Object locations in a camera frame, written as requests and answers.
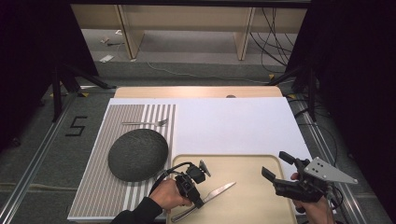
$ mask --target cutting board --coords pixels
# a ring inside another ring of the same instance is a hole
[[[198,165],[200,160],[212,174],[203,183],[195,185],[202,199],[213,189],[234,181],[236,184],[178,223],[297,223],[290,200],[276,196],[272,183],[262,176],[265,166],[276,178],[283,178],[278,158],[270,155],[179,155],[174,158],[173,165],[184,161]],[[177,170],[185,173],[187,166]],[[172,209],[167,223],[173,223],[170,218],[187,208]]]

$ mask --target human hand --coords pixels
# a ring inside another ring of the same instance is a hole
[[[298,173],[294,173],[290,179],[298,179]],[[310,224],[330,224],[334,223],[332,218],[332,210],[329,207],[327,200],[321,197],[317,203],[303,203],[301,201],[293,200],[296,208],[304,208],[306,217]]]
[[[157,203],[167,213],[171,209],[181,205],[192,205],[191,201],[182,197],[178,192],[176,181],[173,179],[166,179],[149,195],[155,203]]]

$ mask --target fork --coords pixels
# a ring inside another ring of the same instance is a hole
[[[167,122],[168,122],[168,119],[163,119],[163,120],[159,120],[159,121],[156,121],[156,122],[135,122],[135,121],[128,122],[128,121],[124,121],[121,124],[123,124],[123,125],[150,124],[150,125],[154,125],[154,126],[157,126],[157,127],[162,127]]]

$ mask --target gray textured ball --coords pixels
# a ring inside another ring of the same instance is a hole
[[[168,144],[160,133],[136,129],[116,140],[108,152],[108,167],[117,178],[139,182],[156,175],[168,158]]]

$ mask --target metal knife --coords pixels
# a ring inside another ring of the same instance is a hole
[[[208,203],[210,200],[216,198],[216,196],[218,196],[219,194],[224,192],[226,189],[232,187],[234,184],[236,184],[236,182],[226,184],[218,189],[211,191],[210,193],[207,194],[206,198],[203,199],[203,202]],[[195,205],[193,205],[191,208],[187,209],[186,211],[184,211],[178,215],[175,215],[174,217],[171,218],[172,222],[180,221],[183,217],[186,217],[189,214],[191,214],[193,211],[195,211],[195,209],[197,209],[197,207]]]

